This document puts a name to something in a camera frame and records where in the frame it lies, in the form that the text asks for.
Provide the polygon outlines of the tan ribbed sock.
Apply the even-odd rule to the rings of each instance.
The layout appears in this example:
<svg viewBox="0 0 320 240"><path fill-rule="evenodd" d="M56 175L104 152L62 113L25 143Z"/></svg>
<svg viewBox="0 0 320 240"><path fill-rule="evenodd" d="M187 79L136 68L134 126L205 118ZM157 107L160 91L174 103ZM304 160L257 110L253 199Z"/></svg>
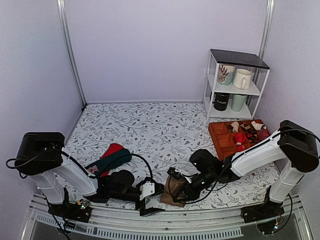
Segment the tan ribbed sock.
<svg viewBox="0 0 320 240"><path fill-rule="evenodd" d="M175 179L172 176L168 176L166 183L164 185L164 192L160 197L160 202L174 207L183 208L184 203L174 202L173 196L175 196L178 190L186 183L185 179Z"/></svg>

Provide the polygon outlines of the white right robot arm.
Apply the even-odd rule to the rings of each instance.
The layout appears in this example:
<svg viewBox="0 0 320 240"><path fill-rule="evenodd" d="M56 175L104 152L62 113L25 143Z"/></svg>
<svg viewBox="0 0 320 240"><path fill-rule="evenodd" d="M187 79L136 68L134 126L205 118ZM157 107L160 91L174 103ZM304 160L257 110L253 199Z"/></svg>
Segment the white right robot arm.
<svg viewBox="0 0 320 240"><path fill-rule="evenodd" d="M189 158L199 174L187 177L176 193L170 191L169 194L175 203L195 204L202 201L200 193L209 186L237 181L264 165L286 160L279 178L265 194L267 200L258 208L262 218L269 218L304 175L319 166L319 142L320 138L313 132L284 120L269 137L244 151L227 156L223 161L208 150L199 149Z"/></svg>

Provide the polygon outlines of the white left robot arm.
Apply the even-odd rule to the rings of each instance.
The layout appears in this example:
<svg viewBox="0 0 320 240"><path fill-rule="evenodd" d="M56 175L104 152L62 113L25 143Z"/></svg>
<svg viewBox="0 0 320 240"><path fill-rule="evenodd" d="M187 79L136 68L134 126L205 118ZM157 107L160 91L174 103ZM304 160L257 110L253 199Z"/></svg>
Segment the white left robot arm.
<svg viewBox="0 0 320 240"><path fill-rule="evenodd" d="M135 154L112 143L100 159L83 167L65 152L64 140L60 132L28 132L13 159L12 168L31 177L44 193L50 214L88 222L92 212L88 204L106 204L110 199L133 202L142 217L163 211L146 207L146 198L164 192L164 185L152 174L134 186L130 171L113 171Z"/></svg>

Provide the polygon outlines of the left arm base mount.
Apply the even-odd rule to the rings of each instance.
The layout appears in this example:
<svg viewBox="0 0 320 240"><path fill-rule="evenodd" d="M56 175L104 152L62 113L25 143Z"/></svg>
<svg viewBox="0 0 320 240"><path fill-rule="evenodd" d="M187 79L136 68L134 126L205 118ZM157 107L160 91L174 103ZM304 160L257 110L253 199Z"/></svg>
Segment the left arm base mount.
<svg viewBox="0 0 320 240"><path fill-rule="evenodd" d="M68 192L64 193L64 199L61 204L48 204L48 212L64 220L73 220L82 223L88 223L91 217L92 209L90 207L82 208L77 203L69 201Z"/></svg>

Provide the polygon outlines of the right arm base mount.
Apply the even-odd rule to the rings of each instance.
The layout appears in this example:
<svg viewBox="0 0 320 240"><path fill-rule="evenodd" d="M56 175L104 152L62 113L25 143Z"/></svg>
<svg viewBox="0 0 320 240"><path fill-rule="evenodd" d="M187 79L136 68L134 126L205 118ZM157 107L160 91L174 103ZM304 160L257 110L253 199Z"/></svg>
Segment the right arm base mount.
<svg viewBox="0 0 320 240"><path fill-rule="evenodd" d="M273 218L282 215L283 213L283 203L272 201L269 193L267 192L263 203L243 207L241 209L240 216L243 218L245 223L251 223Z"/></svg>

